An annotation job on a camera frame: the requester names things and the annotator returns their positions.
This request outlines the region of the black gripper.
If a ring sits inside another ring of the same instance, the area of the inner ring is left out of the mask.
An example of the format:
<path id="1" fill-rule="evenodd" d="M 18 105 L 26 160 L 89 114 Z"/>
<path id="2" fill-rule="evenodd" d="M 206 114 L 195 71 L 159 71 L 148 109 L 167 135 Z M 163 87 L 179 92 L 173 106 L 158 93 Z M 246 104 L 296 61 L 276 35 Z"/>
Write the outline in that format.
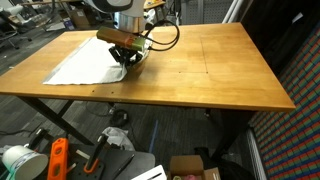
<path id="1" fill-rule="evenodd" d="M 142 55 L 136 51 L 114 45 L 109 49 L 114 60 L 121 65 L 133 66 L 142 60 Z"/>

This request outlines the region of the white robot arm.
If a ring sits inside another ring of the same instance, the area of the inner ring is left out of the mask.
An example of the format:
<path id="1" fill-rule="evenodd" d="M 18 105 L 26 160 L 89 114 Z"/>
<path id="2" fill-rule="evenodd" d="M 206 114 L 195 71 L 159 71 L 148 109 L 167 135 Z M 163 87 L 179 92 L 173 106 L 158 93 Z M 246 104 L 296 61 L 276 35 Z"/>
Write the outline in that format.
<path id="1" fill-rule="evenodd" d="M 142 59 L 145 39 L 140 33 L 146 30 L 145 0 L 83 0 L 102 13 L 114 14 L 114 27 L 100 27 L 96 37 L 112 43 L 109 49 L 116 62 L 132 66 Z"/>

